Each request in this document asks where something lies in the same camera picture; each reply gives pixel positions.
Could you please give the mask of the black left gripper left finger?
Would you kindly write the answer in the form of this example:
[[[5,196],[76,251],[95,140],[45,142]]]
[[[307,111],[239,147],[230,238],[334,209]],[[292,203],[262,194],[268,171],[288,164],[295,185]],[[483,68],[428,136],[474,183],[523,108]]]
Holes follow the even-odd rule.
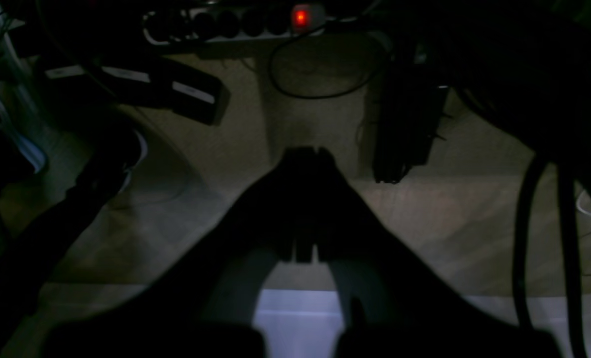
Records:
[[[287,222],[310,149],[284,152],[206,236],[152,285],[112,310],[57,326],[44,358],[263,358],[252,328],[266,277],[293,251]]]

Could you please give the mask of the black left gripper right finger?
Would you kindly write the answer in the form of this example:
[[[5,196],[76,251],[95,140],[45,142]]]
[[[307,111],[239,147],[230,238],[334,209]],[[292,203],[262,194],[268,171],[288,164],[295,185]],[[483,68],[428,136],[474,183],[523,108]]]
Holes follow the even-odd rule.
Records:
[[[548,332],[519,328],[468,303],[379,221],[332,154],[316,154],[318,240],[346,317],[336,358],[560,358]]]

